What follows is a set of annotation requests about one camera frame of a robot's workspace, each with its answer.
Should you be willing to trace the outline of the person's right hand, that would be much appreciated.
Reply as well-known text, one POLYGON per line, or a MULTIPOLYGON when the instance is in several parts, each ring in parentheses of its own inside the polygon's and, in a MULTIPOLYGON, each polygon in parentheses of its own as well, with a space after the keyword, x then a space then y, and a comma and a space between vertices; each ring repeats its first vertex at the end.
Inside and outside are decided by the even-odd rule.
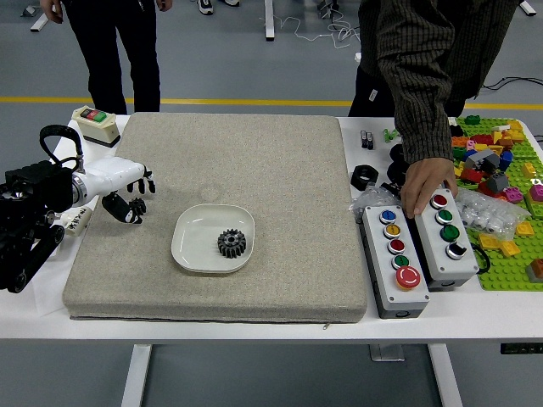
POLYGON ((48 20, 56 24, 63 23, 64 14, 62 3, 60 0, 41 0, 40 7, 42 8, 42 12, 46 15, 48 20))
POLYGON ((406 182, 400 190, 401 202, 408 219, 420 215, 434 192, 445 186, 455 198, 458 194, 453 162, 443 158, 422 159, 411 164, 406 182))

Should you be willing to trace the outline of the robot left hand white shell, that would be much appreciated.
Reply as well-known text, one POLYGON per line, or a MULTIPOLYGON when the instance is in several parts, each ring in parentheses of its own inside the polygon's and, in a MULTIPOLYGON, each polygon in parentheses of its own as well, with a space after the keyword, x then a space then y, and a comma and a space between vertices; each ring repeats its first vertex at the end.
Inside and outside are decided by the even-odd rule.
POLYGON ((88 204, 100 196, 102 205, 115 219, 123 223, 141 224, 146 213, 145 202, 134 198, 129 203, 117 192, 126 187, 133 192, 135 185, 141 194, 145 193, 144 181, 148 181, 148 190, 156 192, 153 172, 144 164, 121 157, 106 157, 90 163, 85 172, 72 174, 73 207, 88 204))

